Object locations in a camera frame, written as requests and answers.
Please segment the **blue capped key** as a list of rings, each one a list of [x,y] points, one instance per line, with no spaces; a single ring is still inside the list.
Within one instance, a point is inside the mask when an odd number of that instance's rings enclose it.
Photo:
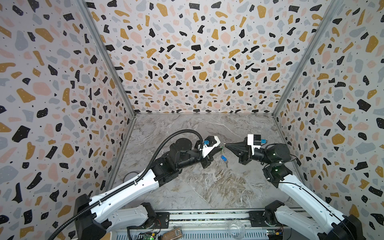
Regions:
[[[225,157],[225,156],[223,156],[223,155],[221,155],[221,160],[225,163],[225,165],[226,165],[226,168],[228,168],[229,167],[229,165],[228,165],[228,159]]]

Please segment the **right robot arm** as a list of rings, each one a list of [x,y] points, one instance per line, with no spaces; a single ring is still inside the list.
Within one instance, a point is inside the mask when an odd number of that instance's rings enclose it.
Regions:
[[[278,223],[290,227],[309,240],[363,240],[363,227],[354,215],[344,215],[307,188],[286,163],[292,155],[285,144],[270,144],[265,148],[249,144],[247,140],[225,144],[239,156],[243,165],[251,161],[265,164],[263,174],[267,181],[292,198],[310,217],[293,211],[284,203],[274,201],[265,207],[269,225]]]

